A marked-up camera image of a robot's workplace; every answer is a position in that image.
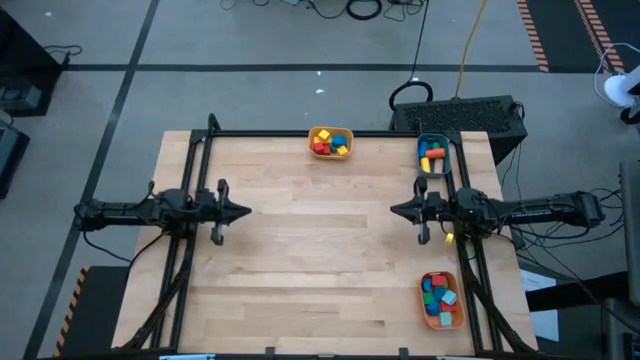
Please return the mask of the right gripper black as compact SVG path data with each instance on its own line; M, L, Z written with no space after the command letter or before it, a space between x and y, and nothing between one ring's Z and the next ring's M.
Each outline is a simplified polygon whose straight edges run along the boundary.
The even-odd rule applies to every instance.
M459 223L466 230L478 230L481 225L481 192L479 190L458 190L450 200L445 200L439 192L429 192L427 179L418 176L413 184L413 197L404 203L390 207L392 213L419 226L418 243L426 245L430 239L430 229L422 212L417 210L427 201L427 218L437 221Z

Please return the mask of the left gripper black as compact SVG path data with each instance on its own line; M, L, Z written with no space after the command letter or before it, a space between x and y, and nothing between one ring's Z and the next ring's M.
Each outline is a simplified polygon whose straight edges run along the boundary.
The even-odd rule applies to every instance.
M230 187L225 179L219 179L217 193L208 188L196 192L196 214L194 221L198 223L212 223L210 239L217 246L224 244L223 227L249 215L251 208L234 203L229 199Z

